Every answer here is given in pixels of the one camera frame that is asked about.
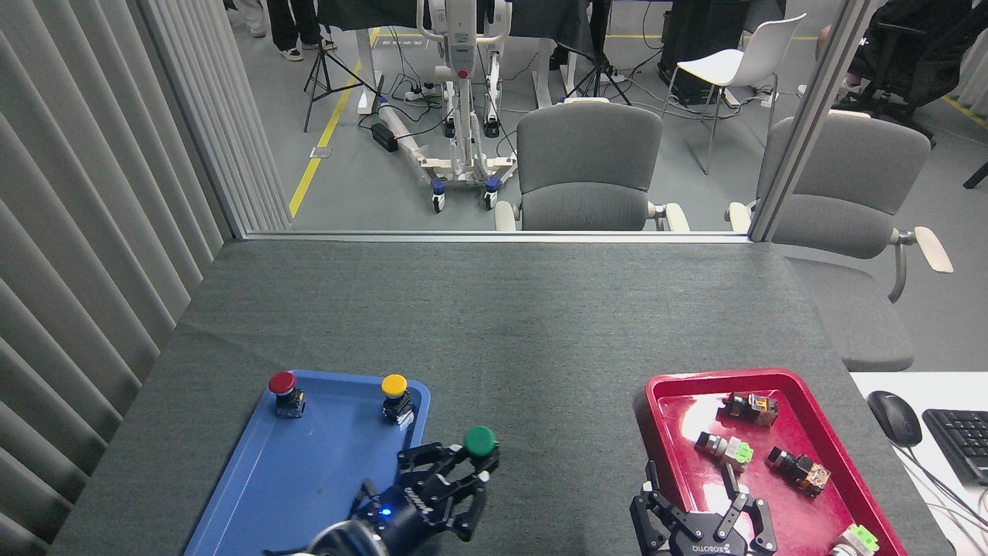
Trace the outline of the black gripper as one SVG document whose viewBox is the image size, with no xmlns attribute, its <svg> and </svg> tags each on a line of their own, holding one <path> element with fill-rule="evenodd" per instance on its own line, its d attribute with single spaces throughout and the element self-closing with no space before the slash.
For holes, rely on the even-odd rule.
<svg viewBox="0 0 988 556">
<path fill-rule="evenodd" d="M 470 456 L 456 443 L 401 450 L 398 483 L 377 495 L 372 483 L 364 483 L 350 505 L 350 517 L 370 532 L 374 554 L 412 554 L 447 529 L 460 541 L 470 541 L 486 503 L 486 484 L 499 461 L 500 455 Z M 472 472 L 449 478 L 463 463 Z"/>
<path fill-rule="evenodd" d="M 658 490 L 655 461 L 647 462 L 646 482 L 629 506 L 642 555 L 776 554 L 769 504 L 741 488 L 729 463 L 721 464 L 720 473 L 731 500 L 726 513 L 686 514 Z M 750 517 L 751 541 L 734 528 L 741 513 Z"/>
</svg>

